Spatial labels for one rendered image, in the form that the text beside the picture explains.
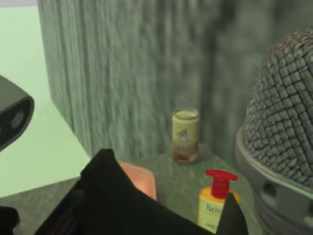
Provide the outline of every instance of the gray tabletop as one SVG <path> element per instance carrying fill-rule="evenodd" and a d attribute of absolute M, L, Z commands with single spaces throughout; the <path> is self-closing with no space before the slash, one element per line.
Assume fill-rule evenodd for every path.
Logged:
<path fill-rule="evenodd" d="M 204 171 L 224 169 L 235 172 L 220 158 L 208 154 L 202 154 L 197 163 L 189 166 L 176 164 L 170 154 L 147 158 L 133 164 L 148 168 L 154 173 L 160 203 L 195 223 L 199 192 L 212 181 Z M 231 184 L 231 189 L 241 196 L 241 208 L 247 220 L 249 234 L 261 235 L 260 226 L 254 217 L 252 191 L 247 180 L 238 175 L 239 180 Z M 78 178 L 66 180 L 4 197 L 0 199 L 0 205 L 15 207 L 21 217 L 19 233 L 33 235 L 77 180 Z"/>

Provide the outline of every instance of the bottle label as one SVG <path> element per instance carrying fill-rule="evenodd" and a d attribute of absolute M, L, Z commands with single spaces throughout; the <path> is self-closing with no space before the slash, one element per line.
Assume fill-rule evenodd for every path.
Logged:
<path fill-rule="evenodd" d="M 223 206 L 221 203 L 214 203 L 200 198 L 198 225 L 215 234 L 222 215 Z"/>

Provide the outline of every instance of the can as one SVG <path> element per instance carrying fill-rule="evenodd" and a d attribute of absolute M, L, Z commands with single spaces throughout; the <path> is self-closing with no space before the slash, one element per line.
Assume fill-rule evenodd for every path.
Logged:
<path fill-rule="evenodd" d="M 179 164 L 191 164 L 198 158 L 199 112 L 178 109 L 172 116 L 172 155 Z"/>

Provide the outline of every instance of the wooden wall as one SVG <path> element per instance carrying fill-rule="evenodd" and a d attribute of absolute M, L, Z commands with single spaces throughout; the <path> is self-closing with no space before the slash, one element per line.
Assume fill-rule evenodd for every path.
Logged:
<path fill-rule="evenodd" d="M 51 96 L 92 156 L 153 157 L 174 109 L 201 113 L 201 142 L 233 163 L 277 1 L 39 0 Z"/>

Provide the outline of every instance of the soap dispenser bottle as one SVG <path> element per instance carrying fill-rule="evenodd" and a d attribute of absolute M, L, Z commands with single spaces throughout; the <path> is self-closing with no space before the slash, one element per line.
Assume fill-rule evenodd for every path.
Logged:
<path fill-rule="evenodd" d="M 236 181 L 238 176 L 223 170 L 206 170 L 205 173 L 213 177 L 213 182 L 200 192 L 198 225 L 215 234 L 227 195 L 231 192 L 240 204 L 239 195 L 229 191 L 229 180 Z"/>

